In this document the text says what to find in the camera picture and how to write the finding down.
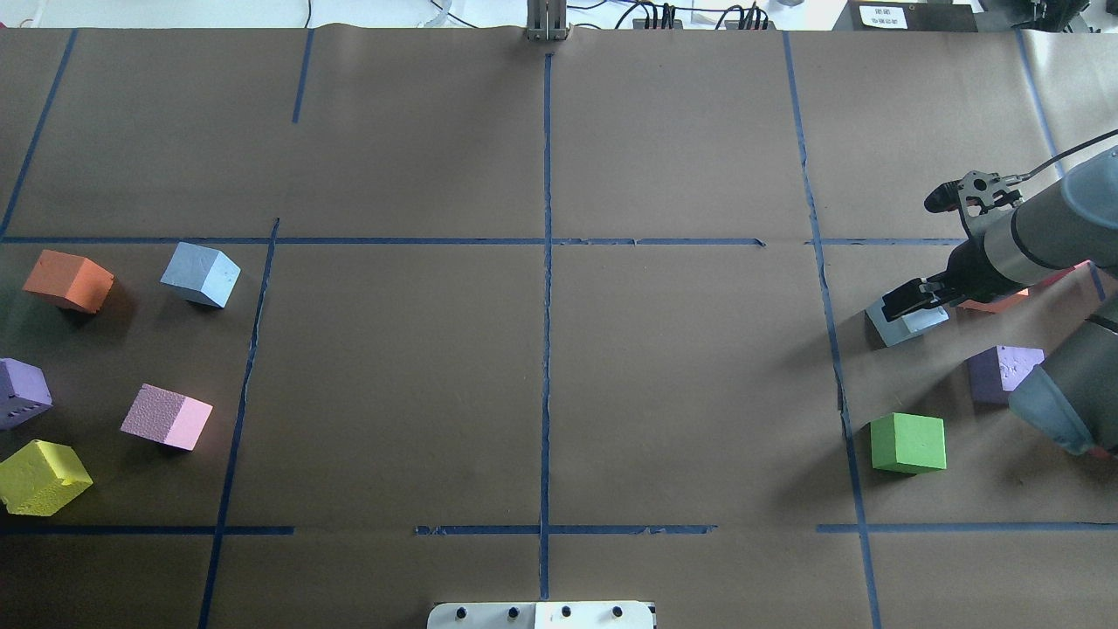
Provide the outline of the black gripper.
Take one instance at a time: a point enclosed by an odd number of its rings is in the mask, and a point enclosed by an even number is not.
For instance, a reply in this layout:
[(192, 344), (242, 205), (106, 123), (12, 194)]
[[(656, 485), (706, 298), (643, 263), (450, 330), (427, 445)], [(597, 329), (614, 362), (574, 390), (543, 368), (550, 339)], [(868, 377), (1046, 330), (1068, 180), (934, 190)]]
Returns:
[(915, 278), (882, 297), (887, 322), (948, 320), (948, 311), (963, 301), (986, 297), (993, 287), (989, 259), (983, 252), (954, 252), (946, 270), (929, 279)]

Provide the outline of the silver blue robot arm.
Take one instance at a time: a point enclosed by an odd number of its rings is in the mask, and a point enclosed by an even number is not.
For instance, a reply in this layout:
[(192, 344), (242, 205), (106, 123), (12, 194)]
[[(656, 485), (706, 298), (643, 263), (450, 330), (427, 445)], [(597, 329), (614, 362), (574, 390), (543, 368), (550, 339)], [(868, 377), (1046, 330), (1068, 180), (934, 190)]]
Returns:
[[(1117, 156), (1107, 149), (1023, 199), (1024, 177), (972, 171), (926, 196), (929, 212), (957, 212), (967, 238), (945, 270), (887, 292), (870, 312), (891, 322), (964, 301), (992, 303), (1079, 263), (1115, 275)], [(1010, 394), (1018, 418), (1067, 452), (1117, 446), (1117, 303), (1105, 301)]]

